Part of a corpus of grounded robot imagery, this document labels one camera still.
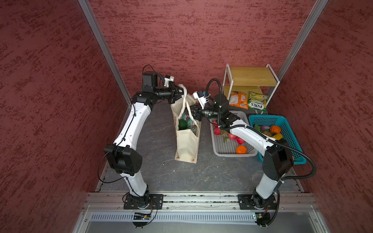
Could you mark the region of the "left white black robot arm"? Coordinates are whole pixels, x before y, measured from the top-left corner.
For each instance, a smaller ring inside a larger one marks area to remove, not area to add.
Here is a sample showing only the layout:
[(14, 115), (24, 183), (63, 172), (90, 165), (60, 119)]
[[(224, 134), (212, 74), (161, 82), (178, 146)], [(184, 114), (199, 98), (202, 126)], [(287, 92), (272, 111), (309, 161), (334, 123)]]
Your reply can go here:
[(145, 209), (150, 204), (150, 192), (141, 174), (142, 156), (136, 151), (139, 135), (147, 117), (159, 100), (174, 104), (185, 97), (182, 84), (171, 82), (168, 87), (144, 87), (131, 101), (131, 110), (122, 131), (113, 144), (106, 145), (104, 158), (110, 167), (125, 180), (134, 206)]

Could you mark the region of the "cream floral tote bag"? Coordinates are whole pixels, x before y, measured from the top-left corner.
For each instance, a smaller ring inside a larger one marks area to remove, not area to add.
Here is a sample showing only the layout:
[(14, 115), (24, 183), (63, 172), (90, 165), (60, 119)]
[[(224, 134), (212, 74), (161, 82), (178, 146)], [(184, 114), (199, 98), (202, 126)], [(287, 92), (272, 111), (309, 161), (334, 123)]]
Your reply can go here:
[[(188, 94), (185, 86), (182, 84), (179, 84), (178, 86), (183, 88), (184, 95), (181, 99), (177, 100), (176, 103), (171, 105), (177, 140), (175, 160), (196, 164), (198, 158), (201, 123), (193, 118), (191, 115), (191, 109), (193, 105), (198, 105), (198, 102)], [(179, 119), (186, 120), (187, 116), (189, 116), (198, 127), (196, 135), (190, 129), (181, 131), (178, 130)]]

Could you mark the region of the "teal Fox's candy bag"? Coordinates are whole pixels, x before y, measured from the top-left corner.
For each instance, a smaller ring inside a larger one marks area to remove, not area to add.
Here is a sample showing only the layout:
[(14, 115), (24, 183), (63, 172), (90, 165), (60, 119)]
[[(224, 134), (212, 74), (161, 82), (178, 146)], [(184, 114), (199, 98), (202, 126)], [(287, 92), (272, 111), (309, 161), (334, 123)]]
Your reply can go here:
[(196, 135), (198, 127), (194, 123), (194, 121), (189, 116), (187, 116), (186, 122), (187, 122), (187, 129), (190, 129)]

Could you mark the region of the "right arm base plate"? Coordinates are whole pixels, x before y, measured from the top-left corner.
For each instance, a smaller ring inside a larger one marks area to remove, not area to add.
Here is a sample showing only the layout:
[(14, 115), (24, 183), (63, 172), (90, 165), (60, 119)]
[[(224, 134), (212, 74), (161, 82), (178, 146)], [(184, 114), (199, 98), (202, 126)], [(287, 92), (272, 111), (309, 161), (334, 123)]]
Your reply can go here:
[(268, 199), (249, 194), (239, 194), (237, 197), (240, 210), (266, 211), (277, 208), (277, 200), (274, 195), (271, 195)]

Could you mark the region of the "green bell pepper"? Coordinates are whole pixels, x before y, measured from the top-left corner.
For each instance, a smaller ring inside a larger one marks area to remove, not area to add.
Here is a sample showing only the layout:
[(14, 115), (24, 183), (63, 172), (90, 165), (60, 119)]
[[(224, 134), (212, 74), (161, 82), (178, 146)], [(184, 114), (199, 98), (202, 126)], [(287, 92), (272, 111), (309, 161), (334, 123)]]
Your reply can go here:
[(183, 119), (179, 119), (178, 121), (178, 130), (186, 130), (188, 128), (188, 123), (187, 121)]

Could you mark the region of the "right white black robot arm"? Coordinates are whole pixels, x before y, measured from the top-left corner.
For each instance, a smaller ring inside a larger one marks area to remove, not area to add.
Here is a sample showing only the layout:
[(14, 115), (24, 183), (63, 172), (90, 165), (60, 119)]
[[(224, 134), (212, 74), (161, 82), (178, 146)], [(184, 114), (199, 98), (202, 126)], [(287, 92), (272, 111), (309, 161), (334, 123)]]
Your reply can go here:
[(266, 136), (230, 111), (219, 114), (213, 108), (203, 109), (194, 105), (191, 107), (191, 115), (198, 121), (204, 117), (216, 119), (220, 129), (243, 139), (264, 156), (262, 163), (263, 176), (253, 191), (251, 205), (256, 209), (265, 208), (281, 186), (284, 175), (294, 165), (287, 141)]

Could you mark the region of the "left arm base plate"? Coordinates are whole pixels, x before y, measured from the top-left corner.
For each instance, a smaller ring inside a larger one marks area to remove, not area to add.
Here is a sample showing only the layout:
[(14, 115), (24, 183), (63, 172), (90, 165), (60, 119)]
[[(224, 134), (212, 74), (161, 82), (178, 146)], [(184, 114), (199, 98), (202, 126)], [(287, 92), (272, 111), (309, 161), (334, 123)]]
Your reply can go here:
[(144, 197), (127, 194), (122, 198), (125, 210), (160, 210), (163, 206), (163, 194), (148, 194)]

